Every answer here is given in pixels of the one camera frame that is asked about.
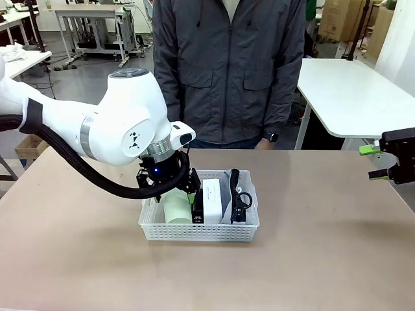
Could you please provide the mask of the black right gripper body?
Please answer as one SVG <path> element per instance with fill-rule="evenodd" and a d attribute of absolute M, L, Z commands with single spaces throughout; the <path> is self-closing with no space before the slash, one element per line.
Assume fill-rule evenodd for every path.
<path fill-rule="evenodd" d="M 382 152 L 396 157 L 396 164 L 387 169 L 389 179 L 398 185 L 414 182 L 414 128 L 384 132 L 379 144 Z"/>

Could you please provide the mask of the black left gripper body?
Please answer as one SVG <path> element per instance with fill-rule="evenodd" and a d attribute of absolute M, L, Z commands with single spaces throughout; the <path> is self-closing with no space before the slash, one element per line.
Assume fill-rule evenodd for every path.
<path fill-rule="evenodd" d="M 141 160 L 140 168 L 148 171 L 151 180 L 159 181 L 158 186 L 174 188 L 189 174 L 189 157 L 183 151 L 175 151 L 171 157 L 160 162 L 149 156 L 143 156 Z"/>

